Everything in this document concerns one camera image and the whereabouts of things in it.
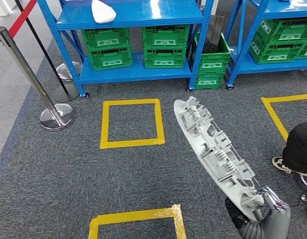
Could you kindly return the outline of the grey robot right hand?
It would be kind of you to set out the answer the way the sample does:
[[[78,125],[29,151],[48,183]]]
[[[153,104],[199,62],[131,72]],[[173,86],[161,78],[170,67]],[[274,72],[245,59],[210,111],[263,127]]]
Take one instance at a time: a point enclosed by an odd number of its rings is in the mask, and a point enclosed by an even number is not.
[[[265,186],[259,190],[271,209],[260,226],[265,239],[286,239],[291,218],[291,208],[274,191]]]

